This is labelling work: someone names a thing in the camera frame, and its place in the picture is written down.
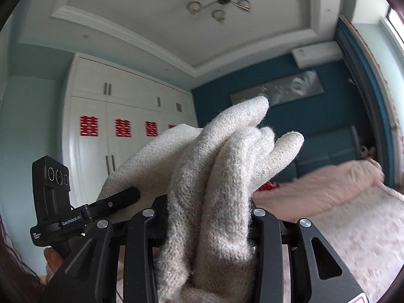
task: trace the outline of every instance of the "window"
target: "window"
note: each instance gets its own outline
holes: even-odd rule
[[[390,21],[391,25],[393,25],[398,36],[404,42],[404,24],[402,23],[401,19],[398,17],[397,12],[395,12],[394,9],[389,9],[387,19]]]

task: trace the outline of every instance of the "air conditioner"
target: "air conditioner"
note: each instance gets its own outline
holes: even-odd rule
[[[300,69],[326,64],[343,58],[341,48],[336,41],[299,47],[293,49],[292,54]]]

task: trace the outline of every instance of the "bed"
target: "bed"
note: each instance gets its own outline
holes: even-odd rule
[[[257,207],[277,218],[309,218],[361,285],[378,302],[404,264],[404,201],[383,185],[372,160],[319,168],[279,188],[259,191]],[[288,253],[284,249],[284,303],[290,302]]]

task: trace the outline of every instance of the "ceiling molding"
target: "ceiling molding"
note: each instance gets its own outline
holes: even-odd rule
[[[62,6],[51,14],[51,17],[67,20],[76,24],[84,25],[97,31],[109,34],[117,39],[127,42],[131,45],[156,56],[169,64],[177,67],[183,72],[195,77],[196,71],[191,65],[184,62],[174,54],[168,52],[159,45],[149,41],[139,34],[118,25],[108,19],[94,15],[90,12],[70,7]]]
[[[310,27],[316,33],[320,27],[320,0],[310,0]]]
[[[193,67],[161,46],[108,19],[57,0],[51,17],[74,22],[120,39],[160,58],[193,78],[215,78],[254,63],[287,53],[298,46],[332,40],[341,0],[310,0],[310,28],[262,39]]]

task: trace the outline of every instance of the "white wardrobe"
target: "white wardrobe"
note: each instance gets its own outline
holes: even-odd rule
[[[62,122],[75,206],[94,202],[108,175],[157,135],[197,126],[190,93],[83,54],[70,69]]]

